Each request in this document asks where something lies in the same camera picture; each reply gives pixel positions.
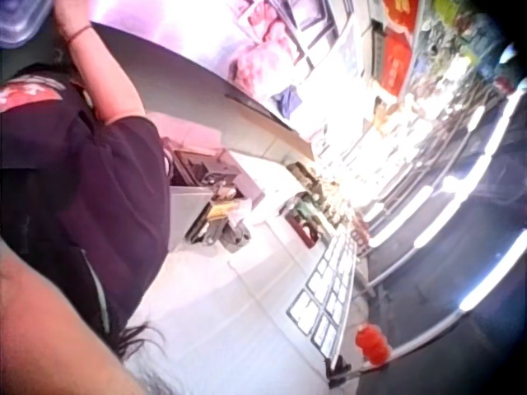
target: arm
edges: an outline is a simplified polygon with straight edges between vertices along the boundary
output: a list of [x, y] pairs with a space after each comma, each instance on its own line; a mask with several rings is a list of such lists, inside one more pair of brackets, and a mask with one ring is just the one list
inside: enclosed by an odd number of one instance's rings
[[0, 239], [0, 393], [143, 395], [60, 291]]
[[87, 0], [54, 0], [58, 28], [69, 43], [73, 62], [105, 123], [138, 115], [145, 116], [141, 98], [124, 70], [90, 25]]

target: hand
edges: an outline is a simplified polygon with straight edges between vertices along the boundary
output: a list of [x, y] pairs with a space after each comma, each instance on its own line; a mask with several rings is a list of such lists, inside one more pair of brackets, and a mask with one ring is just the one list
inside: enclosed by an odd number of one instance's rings
[[89, 0], [54, 0], [54, 15], [58, 30], [68, 41], [86, 25], [90, 25]]

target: black t-shirt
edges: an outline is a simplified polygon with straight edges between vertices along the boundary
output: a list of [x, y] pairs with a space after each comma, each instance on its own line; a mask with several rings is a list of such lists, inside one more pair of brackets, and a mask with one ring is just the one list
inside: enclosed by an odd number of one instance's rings
[[167, 254], [156, 127], [141, 117], [104, 125], [82, 89], [52, 72], [0, 87], [0, 127], [2, 237], [99, 334], [120, 332]]

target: display case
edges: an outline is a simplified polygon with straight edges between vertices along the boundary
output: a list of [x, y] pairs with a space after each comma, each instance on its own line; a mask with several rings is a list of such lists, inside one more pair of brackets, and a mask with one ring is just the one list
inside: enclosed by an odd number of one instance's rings
[[338, 229], [287, 316], [325, 358], [336, 360], [342, 345], [357, 265], [357, 245]]

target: white floor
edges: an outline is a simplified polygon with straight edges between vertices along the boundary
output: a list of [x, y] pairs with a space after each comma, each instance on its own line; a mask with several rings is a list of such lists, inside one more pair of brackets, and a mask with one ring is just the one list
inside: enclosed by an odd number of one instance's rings
[[[165, 340], [128, 363], [154, 370], [193, 395], [324, 395], [355, 393], [357, 383], [330, 392], [323, 356], [286, 316], [319, 257], [281, 217], [251, 230], [238, 253], [221, 244], [184, 245], [166, 259], [131, 324], [148, 320]], [[352, 307], [342, 354], [358, 365], [353, 342], [364, 306]]]

